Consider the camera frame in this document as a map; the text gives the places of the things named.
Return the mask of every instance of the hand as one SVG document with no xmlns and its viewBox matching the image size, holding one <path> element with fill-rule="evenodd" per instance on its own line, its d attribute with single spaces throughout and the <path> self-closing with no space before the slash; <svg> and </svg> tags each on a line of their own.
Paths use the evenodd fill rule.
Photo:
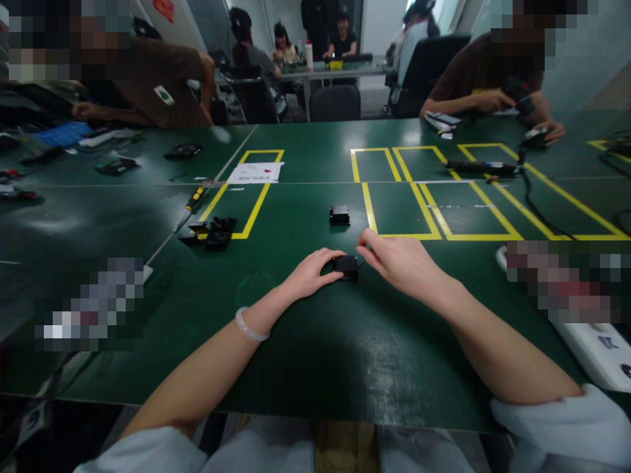
<svg viewBox="0 0 631 473">
<path fill-rule="evenodd" d="M 307 256 L 294 272 L 282 284 L 283 291 L 294 299 L 302 299 L 315 294 L 321 287 L 331 284 L 344 277 L 344 273 L 329 273 L 320 276 L 320 271 L 326 263 L 338 256 L 344 256 L 342 251 L 322 248 Z"/>
<path fill-rule="evenodd" d="M 105 109 L 90 102 L 79 102 L 72 107 L 72 116 L 85 122 L 92 118 L 105 120 Z"/>
<path fill-rule="evenodd" d="M 513 108 L 516 105 L 513 99 L 499 89 L 473 95 L 473 100 L 475 108 L 489 114 Z"/>
<path fill-rule="evenodd" d="M 438 267 L 420 241 L 405 237 L 383 238 L 366 229 L 357 243 L 357 253 L 399 291 L 429 306 L 450 297 L 444 294 L 455 280 Z"/>
<path fill-rule="evenodd" d="M 534 129 L 540 128 L 547 128 L 549 130 L 549 133 L 546 135 L 546 146 L 553 145 L 565 135 L 565 126 L 554 120 L 548 120 L 534 127 Z"/>
</svg>

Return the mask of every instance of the green workbench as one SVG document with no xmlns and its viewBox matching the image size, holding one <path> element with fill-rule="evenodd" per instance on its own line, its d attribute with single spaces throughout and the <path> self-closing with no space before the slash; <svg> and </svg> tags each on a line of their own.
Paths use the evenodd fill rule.
<svg viewBox="0 0 631 473">
<path fill-rule="evenodd" d="M 599 143 L 589 142 L 629 128 L 630 118 L 586 112 L 559 119 L 567 136 L 529 155 L 533 200 L 580 238 L 628 240 L 611 222 L 631 202 L 631 187 L 596 160 Z M 280 158 L 285 165 L 278 184 L 217 187 L 204 197 L 192 220 L 239 221 L 228 251 L 204 253 L 167 241 L 126 325 L 107 340 L 106 351 L 86 357 L 59 398 L 142 404 L 239 307 L 253 304 L 322 246 L 353 254 L 369 225 L 382 235 L 422 239 L 441 267 L 585 382 L 550 322 L 495 261 L 502 241 L 558 238 L 523 206 L 523 182 L 455 183 L 459 176 L 441 164 L 441 157 L 467 159 L 467 153 L 510 161 L 524 132 L 507 117 L 463 123 L 452 141 L 419 120 L 151 130 L 118 151 L 141 164 L 121 177 L 94 171 L 111 158 L 105 151 L 67 154 L 34 168 L 19 185 L 44 202 L 0 206 L 0 261 L 22 263 L 0 264 L 0 279 L 18 299 L 12 310 L 30 317 L 4 343 L 0 391 L 34 395 L 61 358 L 38 351 L 34 325 L 61 309 L 63 298 L 78 296 L 105 258 L 151 258 L 181 218 L 200 182 L 194 178 L 225 181 L 243 158 Z M 204 152 L 188 162 L 163 159 L 190 142 Z M 24 170 L 15 156 L 0 159 L 2 168 Z M 348 228 L 329 226 L 332 205 L 350 208 Z M 631 413 L 631 396 L 610 395 Z M 491 431 L 497 426 L 489 397 L 449 326 L 365 265 L 359 284 L 335 283 L 294 304 L 219 409 Z"/>
</svg>

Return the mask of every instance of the person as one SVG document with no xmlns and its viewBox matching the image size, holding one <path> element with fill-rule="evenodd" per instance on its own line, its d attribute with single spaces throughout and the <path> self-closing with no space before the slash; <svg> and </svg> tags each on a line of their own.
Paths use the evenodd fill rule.
<svg viewBox="0 0 631 473">
<path fill-rule="evenodd" d="M 252 40 L 252 19 L 245 11 L 233 7 L 229 12 L 232 33 L 237 44 L 232 49 L 232 59 L 236 67 L 261 66 L 267 80 L 274 81 L 282 77 L 281 70 L 273 61 L 254 46 Z"/>
<path fill-rule="evenodd" d="M 416 0 L 408 10 L 410 27 L 404 34 L 400 54 L 396 55 L 394 69 L 397 71 L 396 86 L 392 90 L 390 102 L 398 104 L 403 82 L 406 79 L 409 63 L 419 41 L 440 35 L 432 10 L 436 0 Z"/>
<path fill-rule="evenodd" d="M 507 78 L 517 76 L 532 91 L 535 112 L 524 117 L 526 124 L 546 127 L 548 146 L 559 141 L 565 127 L 553 117 L 548 100 L 541 92 L 546 56 L 546 29 L 564 18 L 569 2 L 556 2 L 557 15 L 549 14 L 546 2 L 533 2 L 529 14 L 512 16 L 512 28 L 498 28 L 468 44 L 451 61 L 421 109 L 458 115 L 464 112 L 492 114 L 515 106 L 502 91 Z"/>
<path fill-rule="evenodd" d="M 278 22 L 274 25 L 274 50 L 271 52 L 271 58 L 276 63 L 298 62 L 298 52 L 296 47 L 289 41 L 289 35 L 282 23 Z"/>
<path fill-rule="evenodd" d="M 296 47 L 289 41 L 289 35 L 282 23 L 278 22 L 274 25 L 274 36 L 276 43 L 271 57 L 277 64 L 284 62 L 298 62 L 298 52 Z M 284 94 L 295 94 L 298 99 L 298 105 L 301 111 L 305 110 L 304 88 L 300 81 L 287 82 L 280 84 L 280 90 Z"/>
<path fill-rule="evenodd" d="M 348 12 L 337 14 L 337 33 L 331 38 L 329 50 L 323 55 L 325 58 L 342 58 L 357 54 L 357 37 L 348 31 Z"/>
<path fill-rule="evenodd" d="M 327 52 L 329 45 L 329 4 L 327 0 L 302 0 L 300 2 L 302 27 L 314 50 L 314 60 Z"/>
<path fill-rule="evenodd" d="M 78 102 L 72 110 L 76 119 L 159 128 L 213 126 L 210 107 L 215 93 L 215 63 L 207 53 L 133 36 L 126 53 L 127 77 L 112 78 L 111 83 L 95 76 L 83 81 L 93 93 L 102 92 L 104 103 L 111 106 Z M 189 80 L 201 84 L 199 103 L 188 86 Z M 117 94 L 107 93 L 114 88 Z"/>
<path fill-rule="evenodd" d="M 278 82 L 283 77 L 281 70 L 267 54 L 254 46 L 250 15 L 243 9 L 233 7 L 229 11 L 229 17 L 232 33 L 237 40 L 232 49 L 234 65 L 238 68 L 261 66 L 263 79 L 274 99 L 276 113 L 280 116 L 288 107 L 286 98 L 279 97 L 283 91 L 282 85 Z"/>
<path fill-rule="evenodd" d="M 624 411 L 597 387 L 585 384 L 581 388 L 441 270 L 418 240 L 383 238 L 366 229 L 356 251 L 393 287 L 450 325 L 471 366 L 494 396 L 493 415 L 521 438 L 514 456 L 514 466 L 520 471 L 534 472 L 541 466 L 554 467 L 550 471 L 585 471 L 581 468 L 586 465 L 593 471 L 603 471 L 605 465 L 610 468 L 607 471 L 631 468 L 631 423 Z M 210 459 L 189 439 L 239 379 L 283 312 L 344 276 L 321 275 L 328 261 L 343 255 L 327 248 L 315 251 L 252 307 L 238 310 L 235 320 L 157 387 L 118 443 L 95 461 L 79 466 L 76 473 L 313 472 L 309 424 L 298 419 L 254 417 Z M 473 473 L 446 431 L 421 438 L 413 432 L 379 427 L 384 473 Z"/>
</svg>

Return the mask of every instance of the paper note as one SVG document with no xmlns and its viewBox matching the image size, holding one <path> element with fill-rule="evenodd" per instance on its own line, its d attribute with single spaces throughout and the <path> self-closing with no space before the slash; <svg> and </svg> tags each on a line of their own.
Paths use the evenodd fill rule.
<svg viewBox="0 0 631 473">
<path fill-rule="evenodd" d="M 243 163 L 239 164 L 228 184 L 266 184 L 278 182 L 281 167 L 284 163 Z"/>
</svg>

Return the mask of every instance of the black chair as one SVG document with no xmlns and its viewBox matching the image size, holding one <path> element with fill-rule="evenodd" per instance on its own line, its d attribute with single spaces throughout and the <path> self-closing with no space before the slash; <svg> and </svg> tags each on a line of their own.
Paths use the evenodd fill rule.
<svg viewBox="0 0 631 473">
<path fill-rule="evenodd" d="M 450 35 L 419 41 L 403 80 L 399 101 L 392 106 L 394 116 L 418 117 L 438 79 L 470 40 L 470 35 Z"/>
<path fill-rule="evenodd" d="M 223 76 L 237 97 L 247 124 L 282 123 L 285 119 L 289 111 L 287 100 L 280 93 L 272 97 L 269 86 L 263 79 L 261 66 L 232 68 Z"/>
<path fill-rule="evenodd" d="M 362 96 L 355 85 L 332 85 L 318 89 L 309 98 L 312 122 L 359 120 Z"/>
</svg>

